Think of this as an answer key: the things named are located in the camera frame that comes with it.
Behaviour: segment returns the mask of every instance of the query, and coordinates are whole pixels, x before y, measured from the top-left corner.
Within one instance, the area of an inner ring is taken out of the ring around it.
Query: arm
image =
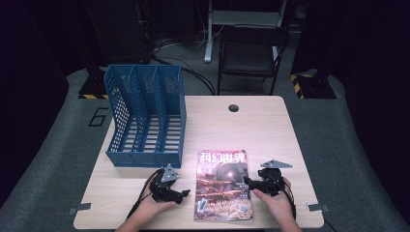
[[[154,216],[162,211],[172,208],[176,205],[175,202],[156,202],[150,195],[149,188],[146,188],[143,193],[143,200],[139,203],[138,208],[118,229],[117,232],[137,232],[139,229],[150,221]]]
[[[285,190],[289,192],[289,181],[286,178],[283,178],[283,181],[287,184],[285,185]],[[293,218],[291,205],[283,192],[274,197],[267,195],[258,189],[255,189],[253,193],[268,206],[269,212],[277,221],[281,231],[302,231],[296,220]]]

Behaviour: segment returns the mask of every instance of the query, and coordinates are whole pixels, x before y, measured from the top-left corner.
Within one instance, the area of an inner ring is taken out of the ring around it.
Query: blue file organizer
[[[180,168],[187,111],[179,66],[110,65],[104,84],[115,131],[115,166]]]

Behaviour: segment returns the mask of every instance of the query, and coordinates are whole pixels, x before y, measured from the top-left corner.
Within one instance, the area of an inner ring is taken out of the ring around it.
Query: wooden table
[[[239,111],[228,110],[230,104]],[[186,96],[187,127],[180,179],[172,189],[191,193],[181,205],[161,213],[144,229],[256,229],[278,228],[267,207],[251,194],[253,221],[198,222],[193,220],[196,154],[202,149],[243,149],[249,157],[249,176],[261,180],[261,163],[279,160],[292,164],[281,172],[292,184],[297,222],[302,228],[318,228],[324,223],[320,212],[310,212],[306,204],[317,199],[295,132],[281,97],[275,96]],[[108,129],[100,155],[81,203],[91,209],[78,211],[76,229],[114,229],[127,217],[146,179],[157,168],[114,167],[105,151],[114,131]]]

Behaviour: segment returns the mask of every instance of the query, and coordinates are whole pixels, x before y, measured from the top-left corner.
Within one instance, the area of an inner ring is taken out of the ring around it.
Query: magazine cover
[[[248,158],[243,150],[201,150],[197,154],[195,220],[252,218]]]

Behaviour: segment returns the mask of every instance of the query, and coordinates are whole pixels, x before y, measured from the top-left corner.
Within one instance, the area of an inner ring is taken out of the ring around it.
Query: gray floor
[[[285,100],[319,203],[331,209],[325,219],[337,231],[410,231],[368,164],[343,86],[329,78],[337,100],[296,97],[289,73],[297,40],[297,35],[292,36],[285,52],[275,95]],[[204,51],[205,44],[199,48],[172,45],[162,48],[158,56],[185,66],[169,58],[184,60],[216,86],[218,46],[211,64],[204,64]],[[77,98],[86,77],[86,71],[67,77],[66,102],[42,149],[0,210],[0,231],[75,231],[74,216],[67,211],[81,201],[111,119],[110,110],[105,109],[109,101]],[[184,73],[184,82],[186,95],[210,95],[194,76]],[[89,127],[96,110],[106,118],[101,127]],[[325,224],[315,231],[332,229]]]

